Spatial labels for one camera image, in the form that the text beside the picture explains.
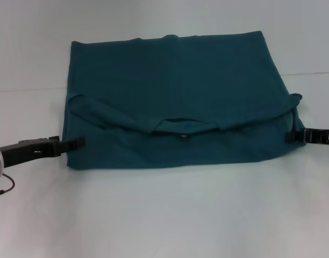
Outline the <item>teal t-shirt with FREE print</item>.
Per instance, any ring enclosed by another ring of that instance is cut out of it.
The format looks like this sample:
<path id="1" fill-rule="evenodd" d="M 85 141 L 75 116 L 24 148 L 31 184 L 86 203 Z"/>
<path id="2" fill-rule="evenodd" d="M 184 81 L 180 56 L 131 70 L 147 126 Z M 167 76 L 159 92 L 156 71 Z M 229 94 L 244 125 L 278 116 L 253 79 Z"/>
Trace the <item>teal t-shirt with FREE print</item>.
<path id="1" fill-rule="evenodd" d="M 154 169 L 250 163 L 304 146 L 297 106 L 262 32 L 74 41 L 63 138 L 67 166 Z"/>

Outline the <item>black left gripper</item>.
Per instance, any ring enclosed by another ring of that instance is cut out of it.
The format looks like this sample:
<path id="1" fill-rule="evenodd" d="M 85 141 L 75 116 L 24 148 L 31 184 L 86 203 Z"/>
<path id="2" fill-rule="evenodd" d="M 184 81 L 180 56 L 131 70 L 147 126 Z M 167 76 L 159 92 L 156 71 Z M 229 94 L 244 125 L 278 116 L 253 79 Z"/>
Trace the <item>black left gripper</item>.
<path id="1" fill-rule="evenodd" d="M 77 151 L 85 147 L 85 137 L 60 141 L 59 136 L 22 140 L 17 144 L 0 147 L 4 168 L 12 167 L 25 162 L 57 157 L 63 153 Z"/>

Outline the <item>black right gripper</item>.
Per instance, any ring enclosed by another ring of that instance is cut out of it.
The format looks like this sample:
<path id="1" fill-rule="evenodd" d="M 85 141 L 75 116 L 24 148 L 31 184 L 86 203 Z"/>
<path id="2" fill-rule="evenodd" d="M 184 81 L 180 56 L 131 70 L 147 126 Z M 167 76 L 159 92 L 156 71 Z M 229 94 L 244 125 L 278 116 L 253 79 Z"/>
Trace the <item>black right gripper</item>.
<path id="1" fill-rule="evenodd" d="M 329 130 L 306 128 L 304 131 L 287 132 L 285 142 L 329 145 Z"/>

